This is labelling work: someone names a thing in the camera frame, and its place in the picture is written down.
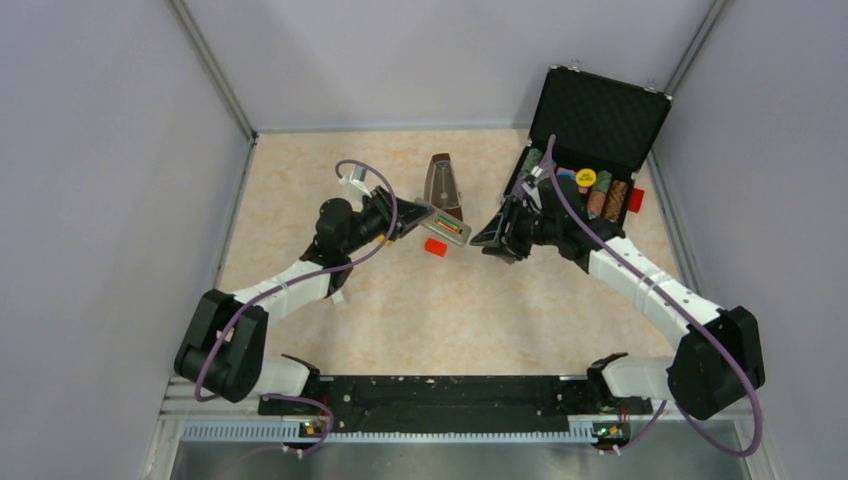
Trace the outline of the green battery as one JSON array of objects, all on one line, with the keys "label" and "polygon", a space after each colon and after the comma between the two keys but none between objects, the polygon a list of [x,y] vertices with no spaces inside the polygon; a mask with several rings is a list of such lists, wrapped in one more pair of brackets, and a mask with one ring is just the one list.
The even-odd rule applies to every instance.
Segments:
[{"label": "green battery", "polygon": [[442,222],[445,222],[445,223],[454,224],[454,225],[456,225],[456,226],[458,226],[458,227],[459,227],[459,232],[461,231],[461,226],[460,226],[458,223],[456,223],[456,222],[452,221],[452,220],[451,220],[451,219],[449,219],[449,218],[446,218],[446,217],[444,217],[444,216],[438,216],[438,217],[437,217],[437,219],[436,219],[436,223],[437,223],[438,221],[442,221]]}]

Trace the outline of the red battery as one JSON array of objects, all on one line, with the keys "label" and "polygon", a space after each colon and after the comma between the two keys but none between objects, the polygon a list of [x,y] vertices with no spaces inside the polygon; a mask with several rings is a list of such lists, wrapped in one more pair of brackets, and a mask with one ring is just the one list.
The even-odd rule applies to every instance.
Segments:
[{"label": "red battery", "polygon": [[454,233],[454,234],[457,234],[459,232],[459,227],[454,225],[454,224],[438,221],[436,223],[436,225],[439,226],[440,228],[442,228],[443,230]]}]

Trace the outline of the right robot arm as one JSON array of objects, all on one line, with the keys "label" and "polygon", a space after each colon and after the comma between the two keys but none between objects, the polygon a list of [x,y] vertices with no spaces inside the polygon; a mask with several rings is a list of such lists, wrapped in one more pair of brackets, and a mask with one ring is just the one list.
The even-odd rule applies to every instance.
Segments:
[{"label": "right robot arm", "polygon": [[571,203],[567,182],[541,184],[540,196],[510,195],[470,241],[507,263],[550,246],[608,284],[647,317],[673,349],[671,356],[616,353],[588,370],[589,404],[612,412],[628,397],[676,403],[707,420],[761,388],[766,380],[756,317],[725,309],[678,282],[648,259],[615,222],[591,219]]}]

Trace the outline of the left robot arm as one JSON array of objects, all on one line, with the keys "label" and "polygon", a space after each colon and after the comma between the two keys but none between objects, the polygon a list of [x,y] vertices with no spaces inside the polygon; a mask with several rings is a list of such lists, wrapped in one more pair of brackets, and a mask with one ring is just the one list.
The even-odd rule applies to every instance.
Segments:
[{"label": "left robot arm", "polygon": [[352,255],[378,238],[397,240],[434,207],[398,199],[383,187],[354,210],[342,198],[325,201],[312,242],[288,269],[234,293],[204,293],[174,360],[175,374],[195,386],[200,401],[238,403],[251,395],[281,394],[297,413],[319,404],[317,370],[297,358],[266,351],[270,326],[314,302],[338,295],[352,272]]}]

